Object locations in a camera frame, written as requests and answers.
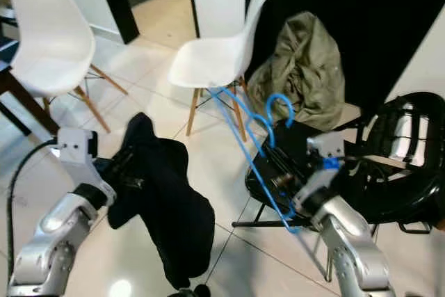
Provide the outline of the navy T-shirt white lettering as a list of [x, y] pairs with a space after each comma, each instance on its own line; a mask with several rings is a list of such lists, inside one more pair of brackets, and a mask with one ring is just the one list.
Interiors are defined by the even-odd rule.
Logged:
[[115, 190], [108, 209], [112, 228], [139, 216], [159, 255], [172, 288], [186, 289], [207, 271], [214, 240], [213, 206], [188, 180], [186, 145], [156, 135], [152, 119], [139, 112], [125, 128], [113, 160], [126, 161], [133, 175], [143, 177], [143, 190]]

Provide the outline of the glossy black plastic chair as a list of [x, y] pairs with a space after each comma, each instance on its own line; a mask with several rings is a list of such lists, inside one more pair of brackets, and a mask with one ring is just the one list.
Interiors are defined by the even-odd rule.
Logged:
[[407, 93], [336, 129], [356, 137], [332, 188], [369, 223], [445, 219], [444, 97]]

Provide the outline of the dark brown wooden table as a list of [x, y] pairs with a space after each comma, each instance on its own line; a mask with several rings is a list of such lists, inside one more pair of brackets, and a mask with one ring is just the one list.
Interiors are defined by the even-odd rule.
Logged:
[[50, 113], [36, 103], [35, 97], [29, 93], [19, 81], [12, 75], [12, 66], [7, 65], [0, 71], [0, 94], [12, 93], [13, 97], [19, 101], [26, 110], [38, 121], [42, 128], [46, 129], [51, 135], [58, 133], [60, 126], [54, 119], [51, 119]]

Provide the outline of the black folding chair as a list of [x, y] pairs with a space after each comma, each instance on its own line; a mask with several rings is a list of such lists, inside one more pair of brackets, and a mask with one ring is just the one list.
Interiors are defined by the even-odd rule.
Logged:
[[[291, 127], [286, 127], [285, 123], [280, 122], [275, 125], [273, 133], [275, 135], [276, 147], [271, 148], [269, 139], [266, 139], [263, 143], [264, 153], [255, 155], [253, 160], [267, 187], [270, 189], [271, 195], [273, 195], [273, 162], [309, 163], [306, 139], [320, 135], [321, 131], [299, 122], [294, 122]], [[263, 206], [272, 209], [268, 198], [261, 190], [257, 177], [253, 176], [249, 171], [247, 176], [245, 176], [245, 185], [252, 198], [259, 201]], [[445, 195], [445, 188], [441, 190], [441, 194]], [[286, 208], [286, 206], [294, 196], [273, 195], [277, 205], [279, 205], [284, 214], [289, 211], [289, 208]], [[309, 219], [296, 211], [296, 216], [290, 218], [289, 223], [296, 227], [308, 226]]]

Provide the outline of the olive green cloth sack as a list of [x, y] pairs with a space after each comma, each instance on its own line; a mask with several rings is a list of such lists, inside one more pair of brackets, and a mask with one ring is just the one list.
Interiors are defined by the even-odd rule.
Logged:
[[285, 20], [273, 52], [248, 81], [251, 109], [273, 93], [287, 96], [303, 119], [334, 117], [346, 103], [346, 75], [336, 40], [320, 18], [302, 11]]

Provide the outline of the blue clothes hanger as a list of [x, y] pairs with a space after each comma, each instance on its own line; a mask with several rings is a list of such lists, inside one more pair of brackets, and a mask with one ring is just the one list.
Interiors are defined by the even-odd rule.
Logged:
[[[279, 217], [279, 221], [281, 223], [282, 227], [285, 227], [286, 231], [289, 231], [292, 234], [297, 234], [299, 229], [295, 225], [292, 225], [289, 223], [289, 219], [296, 216], [296, 209], [293, 207], [292, 202], [290, 202], [286, 208], [289, 208], [289, 211], [284, 214], [284, 212], [281, 211], [279, 208], [279, 205], [277, 205], [277, 202], [275, 201], [273, 195], [271, 195], [270, 189], [267, 187], [263, 177], [261, 176], [261, 173], [257, 169], [257, 165], [253, 161], [253, 157], [251, 154], [249, 154], [249, 150], [245, 147], [244, 142], [241, 139], [241, 131], [242, 126], [235, 125], [235, 122], [232, 121], [231, 117], [228, 115], [225, 115], [225, 103], [223, 103], [222, 96], [228, 96], [232, 102], [235, 103], [235, 106], [242, 106], [246, 107], [245, 103], [242, 99], [239, 99], [239, 97], [236, 97], [234, 93], [231, 93], [231, 91], [228, 90], [228, 88], [207, 88], [209, 91], [209, 94], [211, 95], [211, 99], [214, 99], [216, 101], [216, 105], [219, 106], [219, 109], [222, 110], [223, 116], [225, 117], [225, 121], [231, 129], [232, 134], [234, 135], [236, 139], [236, 144], [239, 145], [241, 148], [242, 154], [245, 155], [245, 160], [247, 160], [248, 163], [248, 170], [249, 172], [257, 177], [257, 181], [259, 182], [259, 185], [261, 187], [261, 190], [263, 190], [264, 195], [268, 198], [269, 204], [271, 205], [271, 208], [273, 208], [274, 211], [276, 211], [277, 217]], [[276, 100], [282, 101], [284, 106], [287, 109], [287, 117], [285, 121], [286, 127], [291, 127], [293, 124], [293, 119], [295, 118], [295, 109], [293, 109], [293, 104], [291, 100], [284, 94], [281, 93], [273, 93], [270, 94], [267, 100], [265, 100], [265, 116], [257, 115], [257, 113], [252, 113], [251, 110], [248, 110], [248, 116], [250, 119], [254, 121], [258, 121], [263, 125], [267, 132], [269, 132], [269, 141], [270, 141], [270, 147], [274, 148], [276, 147], [275, 144], [275, 135], [273, 133], [273, 128], [271, 127], [271, 118], [273, 118], [273, 104]]]

